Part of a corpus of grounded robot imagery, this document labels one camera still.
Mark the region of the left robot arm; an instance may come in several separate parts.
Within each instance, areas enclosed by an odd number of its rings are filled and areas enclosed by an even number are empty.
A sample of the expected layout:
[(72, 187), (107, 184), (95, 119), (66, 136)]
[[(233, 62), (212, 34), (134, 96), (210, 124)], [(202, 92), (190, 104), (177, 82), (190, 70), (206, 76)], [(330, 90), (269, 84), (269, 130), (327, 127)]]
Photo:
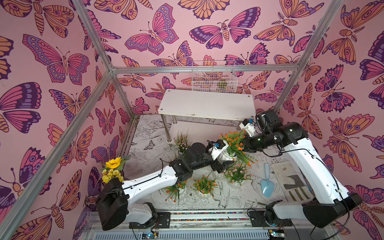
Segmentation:
[(109, 231), (121, 224), (132, 228), (149, 229), (159, 222), (157, 210), (151, 203), (138, 204), (138, 200), (160, 189), (187, 181), (194, 173), (211, 167), (223, 173), (235, 158), (227, 151), (228, 145), (210, 142), (208, 146), (194, 143), (187, 151), (161, 170), (134, 180), (110, 180), (96, 200), (96, 209), (102, 230)]

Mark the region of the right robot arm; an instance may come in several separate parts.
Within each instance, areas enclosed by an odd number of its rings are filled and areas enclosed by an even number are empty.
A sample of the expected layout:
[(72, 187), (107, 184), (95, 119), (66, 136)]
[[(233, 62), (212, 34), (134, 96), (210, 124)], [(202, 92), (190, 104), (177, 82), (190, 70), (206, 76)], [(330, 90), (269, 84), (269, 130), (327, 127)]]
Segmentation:
[(310, 184), (315, 197), (309, 202), (276, 201), (266, 206), (266, 221), (307, 220), (324, 228), (358, 207), (362, 198), (351, 193), (329, 171), (316, 152), (308, 133), (299, 123), (283, 125), (277, 114), (268, 110), (256, 116), (256, 122), (245, 119), (238, 129), (245, 132), (242, 143), (246, 153), (262, 152), (277, 146), (280, 154), (289, 154)]

